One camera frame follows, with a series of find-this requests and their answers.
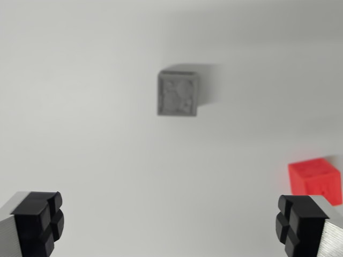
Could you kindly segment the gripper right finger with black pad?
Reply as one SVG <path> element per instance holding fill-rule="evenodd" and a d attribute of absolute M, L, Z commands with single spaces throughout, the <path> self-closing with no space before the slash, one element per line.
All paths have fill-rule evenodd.
<path fill-rule="evenodd" d="M 342 212 L 321 195 L 281 195 L 275 218 L 287 256 L 342 256 Z"/>

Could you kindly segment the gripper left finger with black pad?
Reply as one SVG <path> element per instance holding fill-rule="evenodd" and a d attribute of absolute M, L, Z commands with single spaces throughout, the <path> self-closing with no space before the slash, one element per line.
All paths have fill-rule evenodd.
<path fill-rule="evenodd" d="M 1 256 L 51 256 L 64 229 L 60 192 L 15 193 L 1 207 Z"/>

